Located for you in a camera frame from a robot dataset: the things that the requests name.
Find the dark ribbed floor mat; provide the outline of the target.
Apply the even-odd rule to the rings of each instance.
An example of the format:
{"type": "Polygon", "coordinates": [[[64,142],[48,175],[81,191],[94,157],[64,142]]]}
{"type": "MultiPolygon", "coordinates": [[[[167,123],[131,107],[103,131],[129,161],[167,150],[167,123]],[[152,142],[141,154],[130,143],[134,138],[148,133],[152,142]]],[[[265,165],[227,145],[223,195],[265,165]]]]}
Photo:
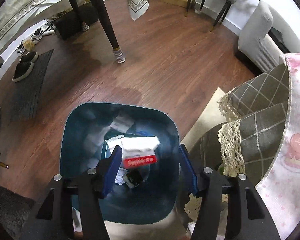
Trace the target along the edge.
{"type": "Polygon", "coordinates": [[[11,99],[10,121],[29,120],[36,116],[39,97],[54,49],[38,56],[31,74],[15,84],[11,99]]]}

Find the torn white printed box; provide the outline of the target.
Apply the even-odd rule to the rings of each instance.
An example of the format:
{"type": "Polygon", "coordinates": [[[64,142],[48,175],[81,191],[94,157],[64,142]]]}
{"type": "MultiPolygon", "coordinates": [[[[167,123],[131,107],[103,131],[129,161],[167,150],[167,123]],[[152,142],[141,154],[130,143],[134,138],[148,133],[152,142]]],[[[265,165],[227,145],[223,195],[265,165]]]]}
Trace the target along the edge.
{"type": "Polygon", "coordinates": [[[116,146],[122,147],[122,140],[125,139],[124,135],[118,135],[116,137],[106,140],[107,143],[107,154],[111,155],[116,146]]]}

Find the dark slippers pair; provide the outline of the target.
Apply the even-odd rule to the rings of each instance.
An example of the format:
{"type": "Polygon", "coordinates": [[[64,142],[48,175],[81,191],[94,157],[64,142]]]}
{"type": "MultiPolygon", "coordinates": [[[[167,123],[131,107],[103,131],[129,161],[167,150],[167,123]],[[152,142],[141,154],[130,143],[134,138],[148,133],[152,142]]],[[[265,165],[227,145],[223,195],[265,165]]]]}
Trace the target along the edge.
{"type": "Polygon", "coordinates": [[[37,61],[39,54],[36,51],[29,51],[27,54],[21,57],[20,62],[17,64],[12,81],[17,83],[27,78],[33,68],[34,63],[37,61]]]}

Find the dark wooden table leg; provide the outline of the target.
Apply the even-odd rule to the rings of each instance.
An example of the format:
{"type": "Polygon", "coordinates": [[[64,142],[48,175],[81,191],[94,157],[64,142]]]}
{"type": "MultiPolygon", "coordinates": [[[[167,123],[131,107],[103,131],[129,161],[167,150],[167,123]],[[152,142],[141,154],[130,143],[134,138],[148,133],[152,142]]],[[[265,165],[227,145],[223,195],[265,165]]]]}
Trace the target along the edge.
{"type": "Polygon", "coordinates": [[[122,64],[125,62],[125,56],[123,54],[123,51],[121,50],[116,35],[114,33],[113,26],[111,24],[105,3],[103,0],[90,0],[92,5],[96,8],[98,13],[99,21],[102,25],[102,28],[104,29],[104,32],[106,33],[106,36],[112,46],[113,54],[116,58],[117,63],[122,64]]]}

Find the black small package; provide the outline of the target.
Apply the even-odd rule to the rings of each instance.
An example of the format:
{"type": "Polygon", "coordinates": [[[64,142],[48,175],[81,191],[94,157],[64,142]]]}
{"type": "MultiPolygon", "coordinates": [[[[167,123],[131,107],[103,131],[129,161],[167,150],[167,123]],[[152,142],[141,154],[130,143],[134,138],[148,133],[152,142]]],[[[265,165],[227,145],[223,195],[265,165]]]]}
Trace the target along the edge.
{"type": "Polygon", "coordinates": [[[122,176],[123,181],[130,189],[133,189],[143,183],[143,177],[138,170],[132,170],[122,176]]]}

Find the dark teal trash bin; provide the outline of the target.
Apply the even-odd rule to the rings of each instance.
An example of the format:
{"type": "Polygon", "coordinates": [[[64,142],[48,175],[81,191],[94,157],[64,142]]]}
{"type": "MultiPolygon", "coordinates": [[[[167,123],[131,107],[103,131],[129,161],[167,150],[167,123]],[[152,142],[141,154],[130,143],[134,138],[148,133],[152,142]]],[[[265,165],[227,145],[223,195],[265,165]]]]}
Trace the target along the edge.
{"type": "Polygon", "coordinates": [[[156,109],[88,102],[67,118],[60,173],[95,178],[104,220],[153,224],[173,209],[179,179],[179,133],[156,109]]]}

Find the pink cartoon tablecloth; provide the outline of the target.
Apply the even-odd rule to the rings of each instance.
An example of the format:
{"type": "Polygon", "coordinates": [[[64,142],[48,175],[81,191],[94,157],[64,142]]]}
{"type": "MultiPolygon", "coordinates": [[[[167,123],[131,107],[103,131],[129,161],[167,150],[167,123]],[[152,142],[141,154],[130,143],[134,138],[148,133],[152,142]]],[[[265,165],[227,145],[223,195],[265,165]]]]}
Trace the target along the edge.
{"type": "Polygon", "coordinates": [[[289,70],[285,130],[277,154],[256,185],[276,225],[286,239],[300,222],[300,53],[282,57],[289,70]]]}

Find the grey plaid fringed cloth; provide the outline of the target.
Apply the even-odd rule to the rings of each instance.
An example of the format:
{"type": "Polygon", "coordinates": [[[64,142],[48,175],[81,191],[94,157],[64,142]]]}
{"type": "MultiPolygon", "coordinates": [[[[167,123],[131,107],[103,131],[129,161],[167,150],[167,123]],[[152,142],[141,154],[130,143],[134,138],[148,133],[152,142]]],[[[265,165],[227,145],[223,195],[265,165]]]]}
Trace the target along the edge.
{"type": "Polygon", "coordinates": [[[225,94],[219,109],[227,121],[206,132],[190,151],[195,172],[225,166],[228,175],[245,173],[257,186],[275,223],[286,221],[286,207],[269,194],[263,178],[282,140],[288,109],[289,74],[284,64],[225,94]]]}

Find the large white cardboard box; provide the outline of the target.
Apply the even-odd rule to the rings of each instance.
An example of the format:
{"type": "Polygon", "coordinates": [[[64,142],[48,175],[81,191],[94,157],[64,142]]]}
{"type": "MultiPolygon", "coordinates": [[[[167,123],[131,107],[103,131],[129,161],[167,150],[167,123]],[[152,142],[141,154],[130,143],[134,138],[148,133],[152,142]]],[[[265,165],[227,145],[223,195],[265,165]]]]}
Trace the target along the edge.
{"type": "Polygon", "coordinates": [[[157,137],[134,137],[121,140],[122,165],[126,169],[157,162],[155,150],[160,145],[157,137]]]}

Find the black handbag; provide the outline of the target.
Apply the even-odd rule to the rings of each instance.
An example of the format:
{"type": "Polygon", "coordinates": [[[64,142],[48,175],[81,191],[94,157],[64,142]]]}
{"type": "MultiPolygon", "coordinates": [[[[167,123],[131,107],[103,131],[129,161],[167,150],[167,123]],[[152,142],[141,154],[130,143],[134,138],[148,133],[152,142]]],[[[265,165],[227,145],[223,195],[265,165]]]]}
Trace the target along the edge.
{"type": "Polygon", "coordinates": [[[290,53],[288,48],[285,46],[283,42],[283,35],[280,31],[276,30],[275,28],[271,27],[270,31],[268,32],[268,35],[271,37],[271,39],[275,42],[275,44],[278,46],[278,48],[284,53],[290,53]]]}

